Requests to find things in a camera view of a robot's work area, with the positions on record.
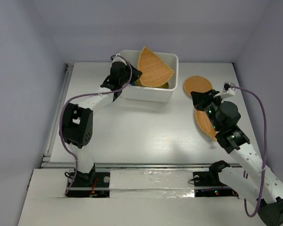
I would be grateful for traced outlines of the round orange woven plate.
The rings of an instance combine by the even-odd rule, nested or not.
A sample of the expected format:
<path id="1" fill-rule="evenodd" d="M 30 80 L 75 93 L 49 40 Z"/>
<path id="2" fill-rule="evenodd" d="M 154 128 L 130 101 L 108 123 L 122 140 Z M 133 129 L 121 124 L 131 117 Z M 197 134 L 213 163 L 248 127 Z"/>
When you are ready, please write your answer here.
<path id="1" fill-rule="evenodd" d="M 192 76 L 185 80 L 183 89 L 191 97 L 192 91 L 204 93 L 213 89 L 213 85 L 208 79 L 202 76 Z"/>

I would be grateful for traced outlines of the aluminium rail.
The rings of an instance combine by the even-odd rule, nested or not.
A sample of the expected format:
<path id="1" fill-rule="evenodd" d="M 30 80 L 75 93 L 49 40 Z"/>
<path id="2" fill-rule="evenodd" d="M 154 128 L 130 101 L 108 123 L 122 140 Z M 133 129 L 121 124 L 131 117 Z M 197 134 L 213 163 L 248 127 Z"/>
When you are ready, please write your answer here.
<path id="1" fill-rule="evenodd" d="M 129 164 L 129 163 L 95 163 L 96 168 L 104 168 L 104 169 L 111 169 L 111 168 L 118 168 L 118 169 L 125 169 L 125 168 L 208 168 L 211 163 L 204 163 L 204 164 Z M 69 162 L 42 162 L 40 168 L 73 168 L 74 164 Z"/>
<path id="2" fill-rule="evenodd" d="M 55 144 L 55 140 L 58 134 L 60 114 L 61 114 L 61 111 L 64 105 L 64 101 L 67 95 L 67 89 L 70 83 L 73 67 L 74 67 L 74 63 L 66 64 L 65 76 L 64 76 L 61 92 L 59 95 L 56 112 L 55 112 L 53 123 L 50 129 L 48 143 L 47 143 L 47 146 L 45 148 L 45 151 L 42 157 L 42 165 L 45 162 L 50 162 L 51 153 L 52 153 L 52 150 Z"/>

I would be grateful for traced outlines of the white plastic bin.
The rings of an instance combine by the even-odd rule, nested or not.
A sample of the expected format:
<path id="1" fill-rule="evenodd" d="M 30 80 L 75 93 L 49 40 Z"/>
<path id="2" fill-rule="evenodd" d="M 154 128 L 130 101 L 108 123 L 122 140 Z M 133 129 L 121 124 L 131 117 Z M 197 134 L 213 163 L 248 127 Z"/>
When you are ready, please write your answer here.
<path id="1" fill-rule="evenodd" d="M 174 75 L 169 79 L 168 89 L 149 88 L 141 86 L 128 85 L 122 92 L 121 97 L 124 99 L 163 102 L 166 103 L 171 98 L 173 92 L 178 86 L 178 56 L 172 53 L 155 52 L 171 69 L 174 70 Z"/>

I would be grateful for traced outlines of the aluminium front rail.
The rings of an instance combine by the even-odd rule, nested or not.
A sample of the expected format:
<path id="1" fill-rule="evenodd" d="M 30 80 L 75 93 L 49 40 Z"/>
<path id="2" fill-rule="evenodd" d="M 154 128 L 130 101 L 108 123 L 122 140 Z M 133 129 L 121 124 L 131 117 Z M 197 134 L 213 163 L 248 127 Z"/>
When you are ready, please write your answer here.
<path id="1" fill-rule="evenodd" d="M 96 168 L 104 168 L 104 169 L 111 169 L 111 168 L 118 168 L 118 169 L 125 169 L 125 168 L 208 168 L 211 163 L 204 163 L 204 164 L 129 164 L 129 163 L 95 163 Z M 73 168 L 74 164 L 69 162 L 42 162 L 40 168 Z"/>

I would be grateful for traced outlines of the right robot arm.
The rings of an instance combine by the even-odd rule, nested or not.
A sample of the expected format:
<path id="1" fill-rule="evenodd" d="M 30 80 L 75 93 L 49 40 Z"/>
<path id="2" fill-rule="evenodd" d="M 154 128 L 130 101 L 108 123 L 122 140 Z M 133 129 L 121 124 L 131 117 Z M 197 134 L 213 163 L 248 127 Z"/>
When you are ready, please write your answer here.
<path id="1" fill-rule="evenodd" d="M 256 153 L 250 139 L 238 127 L 241 118 L 236 104 L 224 101 L 218 91 L 191 92 L 193 106 L 208 116 L 217 132 L 218 144 L 245 170 L 247 178 L 225 161 L 217 161 L 199 176 L 198 182 L 224 184 L 255 209 L 267 226 L 283 224 L 283 183 Z"/>

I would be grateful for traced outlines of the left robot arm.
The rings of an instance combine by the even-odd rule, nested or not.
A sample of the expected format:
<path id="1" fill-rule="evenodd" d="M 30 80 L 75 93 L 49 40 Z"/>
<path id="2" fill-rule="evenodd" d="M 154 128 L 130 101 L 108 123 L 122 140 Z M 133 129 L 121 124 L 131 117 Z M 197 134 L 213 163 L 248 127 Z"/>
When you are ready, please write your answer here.
<path id="1" fill-rule="evenodd" d="M 73 173 L 66 172 L 68 189 L 74 183 L 82 183 L 84 186 L 95 184 L 95 165 L 89 163 L 79 165 L 80 160 L 87 160 L 85 152 L 74 153 L 68 147 L 73 145 L 82 149 L 88 145 L 92 138 L 93 117 L 100 109 L 116 101 L 122 91 L 142 76 L 142 72 L 136 69 L 119 54 L 113 55 L 109 75 L 105 78 L 95 93 L 74 96 L 64 104 L 59 120 L 59 136 L 65 151 L 74 158 Z"/>

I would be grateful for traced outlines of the aluminium left rail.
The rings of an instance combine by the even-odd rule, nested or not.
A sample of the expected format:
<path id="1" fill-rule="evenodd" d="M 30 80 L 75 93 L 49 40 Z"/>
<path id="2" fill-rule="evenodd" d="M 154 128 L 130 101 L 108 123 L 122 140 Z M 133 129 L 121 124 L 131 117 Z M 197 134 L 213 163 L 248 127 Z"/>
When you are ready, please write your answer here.
<path id="1" fill-rule="evenodd" d="M 42 165 L 45 162 L 50 162 L 51 153 L 52 153 L 52 150 L 55 144 L 55 140 L 58 134 L 60 114 L 61 114 L 61 111 L 64 105 L 64 101 L 67 95 L 67 89 L 70 83 L 73 67 L 74 67 L 74 63 L 66 64 L 65 76 L 64 76 L 61 92 L 59 95 L 56 112 L 55 112 L 53 123 L 50 129 L 48 143 L 47 143 L 47 146 L 45 148 L 45 151 L 42 157 Z"/>

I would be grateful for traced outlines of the round green-trimmed bamboo plate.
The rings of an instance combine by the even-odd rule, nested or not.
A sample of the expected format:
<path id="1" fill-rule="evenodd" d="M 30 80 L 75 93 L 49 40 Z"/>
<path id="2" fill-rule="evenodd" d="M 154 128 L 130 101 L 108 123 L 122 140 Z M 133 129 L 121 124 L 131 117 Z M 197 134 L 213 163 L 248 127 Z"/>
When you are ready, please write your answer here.
<path id="1" fill-rule="evenodd" d="M 142 85 L 142 83 L 141 83 L 140 80 L 136 80 L 136 81 L 134 82 L 134 85 L 135 85 L 135 86 L 139 86 L 139 87 L 143 87 L 143 85 Z"/>

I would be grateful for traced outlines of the orange leaf-shaped woven tray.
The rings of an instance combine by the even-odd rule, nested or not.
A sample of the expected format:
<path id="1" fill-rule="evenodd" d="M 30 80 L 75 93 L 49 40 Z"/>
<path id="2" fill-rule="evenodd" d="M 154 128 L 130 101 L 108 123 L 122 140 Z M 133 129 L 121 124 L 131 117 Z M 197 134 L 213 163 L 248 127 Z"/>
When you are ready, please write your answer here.
<path id="1" fill-rule="evenodd" d="M 216 131 L 213 128 L 208 116 L 204 111 L 195 111 L 196 122 L 200 129 L 207 134 L 209 137 L 213 138 L 213 141 L 216 142 Z"/>

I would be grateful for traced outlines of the green-trimmed square bamboo tray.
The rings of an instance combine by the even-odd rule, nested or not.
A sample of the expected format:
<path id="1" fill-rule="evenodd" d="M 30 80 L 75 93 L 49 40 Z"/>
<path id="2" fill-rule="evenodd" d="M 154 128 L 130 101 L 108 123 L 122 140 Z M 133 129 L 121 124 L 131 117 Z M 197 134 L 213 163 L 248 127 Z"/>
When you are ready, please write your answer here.
<path id="1" fill-rule="evenodd" d="M 163 84 L 162 86 L 160 86 L 161 89 L 169 89 L 169 83 L 166 82 L 165 84 Z"/>

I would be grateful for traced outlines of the orange teardrop woven tray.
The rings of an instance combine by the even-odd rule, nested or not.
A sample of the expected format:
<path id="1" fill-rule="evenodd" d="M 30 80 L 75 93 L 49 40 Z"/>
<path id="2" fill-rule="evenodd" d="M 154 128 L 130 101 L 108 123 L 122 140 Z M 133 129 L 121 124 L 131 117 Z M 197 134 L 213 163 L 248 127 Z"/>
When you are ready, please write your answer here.
<path id="1" fill-rule="evenodd" d="M 142 72 L 139 78 L 140 84 L 150 88 L 163 86 L 175 73 L 171 67 L 148 47 L 143 47 L 140 53 L 138 70 Z"/>

